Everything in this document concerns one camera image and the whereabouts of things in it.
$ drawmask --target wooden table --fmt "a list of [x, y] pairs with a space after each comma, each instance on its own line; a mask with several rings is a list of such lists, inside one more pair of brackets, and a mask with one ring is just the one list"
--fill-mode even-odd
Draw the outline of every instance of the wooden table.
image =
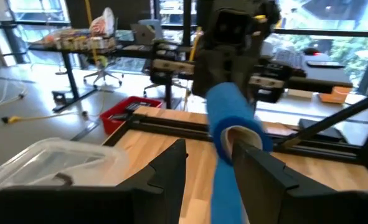
[[[205, 114], [141, 107], [136, 113], [159, 118], [207, 124]], [[264, 123], [269, 133], [290, 134], [293, 130], [282, 124]], [[130, 166], [126, 178], [146, 166], [168, 148], [177, 137], [129, 130], [116, 147], [125, 149]], [[210, 223], [210, 198], [217, 155], [213, 144], [187, 139], [186, 186], [182, 201], [180, 223]], [[368, 170], [363, 166], [325, 161], [310, 157], [273, 153], [292, 169], [336, 190], [368, 190]]]

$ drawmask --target red tray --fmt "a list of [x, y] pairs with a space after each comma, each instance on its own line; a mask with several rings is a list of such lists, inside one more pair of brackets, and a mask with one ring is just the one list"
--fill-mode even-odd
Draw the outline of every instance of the red tray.
[[118, 127], [120, 127], [121, 124], [124, 123], [124, 121], [117, 121], [117, 120], [111, 120], [109, 119], [110, 116], [114, 114], [123, 114], [125, 113], [125, 108], [130, 104], [134, 102], [144, 102], [144, 103], [150, 103], [152, 107], [160, 108], [162, 105], [162, 102], [158, 100], [150, 100], [147, 98], [137, 97], [137, 96], [131, 96], [128, 97], [122, 101], [120, 101], [118, 104], [116, 104], [114, 107], [108, 109], [107, 111], [103, 112], [100, 115], [100, 118], [103, 123], [103, 129], [105, 130], [105, 133], [112, 134], [116, 131]]

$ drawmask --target tree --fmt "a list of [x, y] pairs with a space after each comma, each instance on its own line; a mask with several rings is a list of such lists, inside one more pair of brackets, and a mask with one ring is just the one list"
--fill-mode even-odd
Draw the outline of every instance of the tree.
[[355, 87], [358, 87], [368, 65], [368, 58], [356, 54], [360, 50], [368, 50], [368, 38], [337, 37], [333, 40], [330, 55], [333, 60], [346, 66], [344, 72]]
[[[279, 35], [275, 36], [274, 42], [279, 42], [278, 46], [290, 46], [296, 51], [301, 51], [307, 47], [314, 47], [315, 44], [318, 45], [320, 40], [309, 35]], [[332, 60], [346, 66], [344, 72], [357, 88], [368, 65], [368, 58], [359, 57], [356, 52], [368, 50], [368, 38], [335, 37], [331, 46], [327, 54]]]

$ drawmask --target container lid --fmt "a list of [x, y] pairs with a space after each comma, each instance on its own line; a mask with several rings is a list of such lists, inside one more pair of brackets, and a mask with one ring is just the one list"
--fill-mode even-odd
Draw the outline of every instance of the container lid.
[[0, 188], [66, 184], [114, 186], [123, 181], [127, 167], [128, 156], [124, 150], [51, 138], [34, 143], [3, 164]]

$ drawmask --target desk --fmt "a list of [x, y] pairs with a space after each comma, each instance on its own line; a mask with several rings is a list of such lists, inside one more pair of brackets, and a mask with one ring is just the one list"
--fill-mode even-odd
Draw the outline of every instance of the desk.
[[[123, 46], [133, 45], [132, 41], [119, 41], [119, 44], [122, 46], [112, 49], [112, 50], [99, 50], [97, 53], [99, 55], [105, 56], [114, 56], [114, 57], [132, 57], [132, 58], [151, 58], [151, 48], [145, 47], [140, 50], [127, 50], [124, 49]], [[68, 59], [68, 54], [92, 54], [89, 50], [58, 50], [53, 48], [45, 48], [43, 45], [30, 45], [29, 50], [38, 50], [38, 51], [46, 51], [46, 52], [60, 52], [64, 58], [64, 63], [66, 66], [67, 75], [69, 77], [70, 86], [72, 88], [73, 95], [75, 91], [77, 92], [77, 87], [75, 86], [72, 66], [70, 60]], [[179, 52], [190, 52], [190, 47], [179, 47]], [[287, 88], [293, 90], [304, 90], [304, 91], [313, 91], [318, 93], [331, 93], [333, 87], [341, 86], [341, 87], [349, 87], [352, 88], [352, 83], [350, 79], [345, 76], [343, 71], [336, 73], [337, 70], [333, 69], [320, 69], [320, 68], [309, 68], [306, 65], [306, 60], [330, 60], [327, 55], [319, 55], [319, 56], [305, 56], [304, 58], [304, 68], [307, 68], [307, 77], [291, 77], [288, 81]], [[192, 75], [179, 74], [178, 78], [193, 80]], [[166, 96], [165, 101], [167, 105], [167, 109], [171, 109], [171, 85], [166, 85]]]
[[[207, 123], [205, 114], [184, 111], [141, 107], [136, 113], [200, 124]], [[264, 126], [269, 133], [273, 134], [293, 132], [282, 124], [264, 123]], [[115, 146], [125, 149], [128, 153], [130, 166], [126, 178], [141, 170], [177, 139], [172, 136], [129, 130]], [[213, 144], [209, 142], [187, 139], [186, 146], [189, 156], [180, 223], [208, 224], [217, 155]], [[273, 156], [287, 163], [292, 169], [336, 190], [368, 190], [368, 170], [363, 166], [280, 153], [273, 153]]]

